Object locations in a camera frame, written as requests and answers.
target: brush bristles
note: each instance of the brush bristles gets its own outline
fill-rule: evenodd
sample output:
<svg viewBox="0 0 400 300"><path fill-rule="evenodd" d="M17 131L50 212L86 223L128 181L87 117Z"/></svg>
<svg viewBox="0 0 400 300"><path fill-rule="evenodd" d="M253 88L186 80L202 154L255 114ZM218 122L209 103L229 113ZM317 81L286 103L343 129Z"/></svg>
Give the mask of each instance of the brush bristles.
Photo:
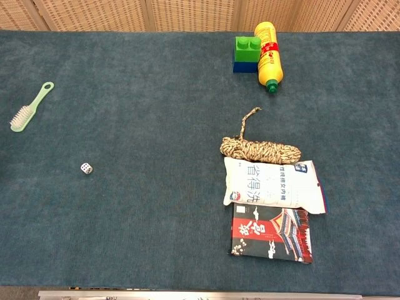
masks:
<svg viewBox="0 0 400 300"><path fill-rule="evenodd" d="M25 122L31 117L31 114L32 110L29 108L29 106L21 107L21 109L10 121L10 125L15 128L24 126Z"/></svg>

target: book cover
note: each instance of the book cover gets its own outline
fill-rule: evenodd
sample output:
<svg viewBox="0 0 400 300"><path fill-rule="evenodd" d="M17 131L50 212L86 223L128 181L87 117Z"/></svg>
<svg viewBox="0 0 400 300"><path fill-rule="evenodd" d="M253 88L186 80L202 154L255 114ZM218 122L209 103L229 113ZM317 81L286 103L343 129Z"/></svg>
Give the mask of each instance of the book cover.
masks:
<svg viewBox="0 0 400 300"><path fill-rule="evenodd" d="M235 203L231 253L311 263L307 211Z"/></svg>

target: plastic bottle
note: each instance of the plastic bottle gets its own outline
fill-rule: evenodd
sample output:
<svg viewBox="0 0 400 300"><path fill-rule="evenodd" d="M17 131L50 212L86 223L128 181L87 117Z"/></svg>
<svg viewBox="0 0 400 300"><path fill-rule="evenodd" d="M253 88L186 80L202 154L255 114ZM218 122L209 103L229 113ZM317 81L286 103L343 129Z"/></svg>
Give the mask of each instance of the plastic bottle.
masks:
<svg viewBox="0 0 400 300"><path fill-rule="evenodd" d="M276 93L278 83L283 79L283 71L275 27L271 22L262 22L257 25L254 35L261 39L258 81L267 87L268 92Z"/></svg>

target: woven wall panel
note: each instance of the woven wall panel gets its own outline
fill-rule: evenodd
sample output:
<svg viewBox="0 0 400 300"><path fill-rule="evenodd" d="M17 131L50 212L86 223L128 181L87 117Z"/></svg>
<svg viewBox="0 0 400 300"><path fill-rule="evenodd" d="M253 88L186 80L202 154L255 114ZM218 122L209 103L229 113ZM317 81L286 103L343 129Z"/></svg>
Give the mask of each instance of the woven wall panel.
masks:
<svg viewBox="0 0 400 300"><path fill-rule="evenodd" d="M234 0L147 1L151 2L156 31L233 30Z"/></svg>
<svg viewBox="0 0 400 300"><path fill-rule="evenodd" d="M302 0L293 31L335 31L351 0Z"/></svg>
<svg viewBox="0 0 400 300"><path fill-rule="evenodd" d="M0 29L39 30L20 0L0 0Z"/></svg>
<svg viewBox="0 0 400 300"><path fill-rule="evenodd" d="M52 30L145 31L139 0L34 0Z"/></svg>
<svg viewBox="0 0 400 300"><path fill-rule="evenodd" d="M289 31L296 1L299 0L241 0L239 31L254 31L263 21L272 22L276 31Z"/></svg>
<svg viewBox="0 0 400 300"><path fill-rule="evenodd" d="M400 0L361 0L345 31L400 31Z"/></svg>

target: rope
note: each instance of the rope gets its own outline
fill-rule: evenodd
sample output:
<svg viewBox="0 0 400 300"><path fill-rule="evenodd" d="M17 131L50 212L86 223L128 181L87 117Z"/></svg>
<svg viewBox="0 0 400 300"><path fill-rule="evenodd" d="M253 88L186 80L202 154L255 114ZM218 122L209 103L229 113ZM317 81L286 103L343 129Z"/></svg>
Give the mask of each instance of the rope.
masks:
<svg viewBox="0 0 400 300"><path fill-rule="evenodd" d="M239 137L224 137L222 139L222 144L219 148L221 153L230 158L261 161L262 163L293 164L298 162L301 152L294 146L276 142L253 142L243 139L246 120L260 110L260 107L255 107L243 117Z"/></svg>

